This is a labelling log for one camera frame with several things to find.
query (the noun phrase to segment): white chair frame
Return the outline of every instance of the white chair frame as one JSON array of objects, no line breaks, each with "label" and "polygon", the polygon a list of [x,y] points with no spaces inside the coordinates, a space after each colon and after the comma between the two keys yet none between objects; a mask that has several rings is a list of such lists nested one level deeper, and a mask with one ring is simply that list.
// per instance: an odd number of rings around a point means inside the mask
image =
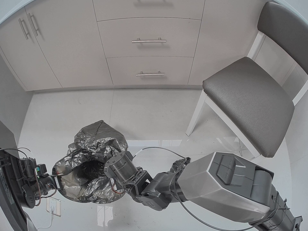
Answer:
[{"label": "white chair frame", "polygon": [[[256,56],[264,42],[265,34],[262,32],[258,32],[256,39],[254,40],[252,47],[247,55],[252,60],[256,59]],[[293,99],[294,105],[298,103],[298,101],[303,97],[303,95],[308,90],[308,81],[304,84],[302,89],[298,92],[298,94]],[[188,125],[186,130],[187,136],[189,136],[195,128],[195,125],[200,117],[202,112],[204,103],[207,103],[212,110],[229,126],[229,128],[235,133],[236,136],[243,142],[243,144],[248,148],[248,150],[252,153],[254,157],[260,156],[260,153],[257,149],[252,145],[252,143],[248,140],[248,138],[241,132],[241,130],[234,124],[234,122],[208,97],[208,95],[202,90],[199,101],[193,113],[193,117]]]}]

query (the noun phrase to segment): gray cushion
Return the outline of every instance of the gray cushion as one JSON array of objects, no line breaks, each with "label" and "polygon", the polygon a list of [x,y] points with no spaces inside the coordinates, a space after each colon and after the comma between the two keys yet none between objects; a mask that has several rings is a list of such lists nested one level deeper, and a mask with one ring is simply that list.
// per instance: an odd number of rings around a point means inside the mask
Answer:
[{"label": "gray cushion", "polygon": [[294,105],[266,71],[243,57],[203,81],[203,90],[261,155],[275,155],[289,127]]},{"label": "gray cushion", "polygon": [[308,25],[288,8],[267,2],[258,30],[280,45],[308,74]]}]

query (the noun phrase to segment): white power cord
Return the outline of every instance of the white power cord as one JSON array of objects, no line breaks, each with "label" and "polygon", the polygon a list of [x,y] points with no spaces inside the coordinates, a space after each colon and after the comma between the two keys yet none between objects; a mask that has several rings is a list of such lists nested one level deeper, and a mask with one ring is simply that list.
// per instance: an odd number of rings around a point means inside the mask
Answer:
[{"label": "white power cord", "polygon": [[49,225],[48,227],[38,227],[38,228],[37,228],[37,230],[38,230],[38,229],[48,229],[48,228],[50,228],[50,227],[51,227],[51,225],[52,225],[53,213],[54,213],[54,208],[53,208],[53,207],[50,207],[50,213],[51,213],[51,221],[50,221],[50,225]]}]

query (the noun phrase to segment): chair backrest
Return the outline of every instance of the chair backrest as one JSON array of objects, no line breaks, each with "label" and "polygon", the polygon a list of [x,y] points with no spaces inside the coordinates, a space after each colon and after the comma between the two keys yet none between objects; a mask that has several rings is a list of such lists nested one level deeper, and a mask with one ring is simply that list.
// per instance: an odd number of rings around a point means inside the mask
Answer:
[{"label": "chair backrest", "polygon": [[257,27],[308,74],[308,25],[305,21],[280,4],[267,2],[261,11]]}]

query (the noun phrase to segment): white floor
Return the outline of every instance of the white floor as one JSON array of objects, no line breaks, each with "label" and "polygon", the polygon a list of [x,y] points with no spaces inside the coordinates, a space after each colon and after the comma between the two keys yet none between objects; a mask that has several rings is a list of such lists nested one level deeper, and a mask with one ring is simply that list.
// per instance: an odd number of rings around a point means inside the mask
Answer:
[{"label": "white floor", "polygon": [[[49,172],[66,155],[68,144],[84,126],[98,120],[124,134],[133,154],[146,146],[167,147],[190,156],[192,161],[214,151],[234,151],[245,158],[251,153],[234,133],[209,108],[205,107],[193,133],[185,131],[197,104],[200,90],[130,89],[85,90],[35,94],[29,106],[19,139],[19,147],[32,150],[37,163],[45,163]],[[155,176],[168,171],[177,156],[160,149],[148,149],[134,163]],[[273,159],[256,163],[274,171],[274,184],[291,206],[291,170],[285,141]],[[134,202],[128,194],[107,205],[62,201],[61,217],[54,216],[49,230],[212,230],[193,219],[179,203],[154,211]],[[186,206],[199,218],[224,229],[241,229],[248,224],[229,221],[194,203]],[[46,201],[26,209],[38,226],[48,226],[50,214]]]}]

